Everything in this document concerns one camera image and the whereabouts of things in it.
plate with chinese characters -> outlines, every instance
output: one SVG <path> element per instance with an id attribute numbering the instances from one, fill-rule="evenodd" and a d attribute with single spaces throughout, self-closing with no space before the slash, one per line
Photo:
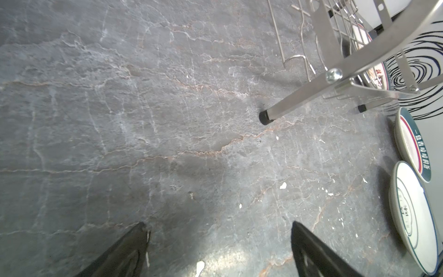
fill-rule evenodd
<path id="1" fill-rule="evenodd" d="M 420 130 L 406 108 L 400 108 L 395 119 L 395 141 L 402 158 L 412 166 L 420 180 L 431 181 L 431 164 Z"/>
<path id="2" fill-rule="evenodd" d="M 417 174 L 404 161 L 399 161 L 392 173 L 389 206 L 409 253 L 423 272 L 434 275 L 438 263 L 434 220 Z"/>

black swirl line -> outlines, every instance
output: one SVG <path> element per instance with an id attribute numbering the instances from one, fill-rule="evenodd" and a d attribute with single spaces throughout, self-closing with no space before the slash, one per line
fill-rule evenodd
<path id="1" fill-rule="evenodd" d="M 408 64 L 417 83 L 437 77 L 442 72 L 443 65 L 443 20 L 432 22 L 428 31 L 420 34 L 404 49 Z M 403 76 L 397 66 L 394 56 L 385 61 L 385 67 L 391 84 L 391 89 L 406 88 Z M 398 107 L 405 107 L 414 120 L 423 120 L 443 114 L 443 84 L 425 89 L 420 95 L 400 99 L 398 103 L 386 107 L 395 111 Z"/>

stainless steel rack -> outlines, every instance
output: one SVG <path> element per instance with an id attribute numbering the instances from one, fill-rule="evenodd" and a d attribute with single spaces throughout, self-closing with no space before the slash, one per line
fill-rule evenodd
<path id="1" fill-rule="evenodd" d="M 302 53 L 286 59 L 271 0 L 268 0 L 283 66 L 286 68 L 290 60 L 303 59 L 307 83 L 262 111 L 261 123 L 267 125 L 320 95 L 325 99 L 359 98 L 365 102 L 358 107 L 359 111 L 364 112 L 419 94 L 420 90 L 443 82 L 443 75 L 440 75 L 417 84 L 402 48 L 429 23 L 442 7 L 443 0 L 412 0 L 395 22 L 392 22 L 383 0 L 373 1 L 384 29 L 374 40 L 367 31 L 368 24 L 358 14 L 354 0 L 297 0 L 289 8 L 302 20 L 299 27 Z M 307 21 L 316 34 L 316 49 L 308 49 L 303 39 Z M 314 70 L 309 59 L 312 55 L 318 55 L 324 70 Z M 379 75 L 381 62 L 393 55 L 406 84 L 403 90 L 387 90 L 387 76 Z"/>

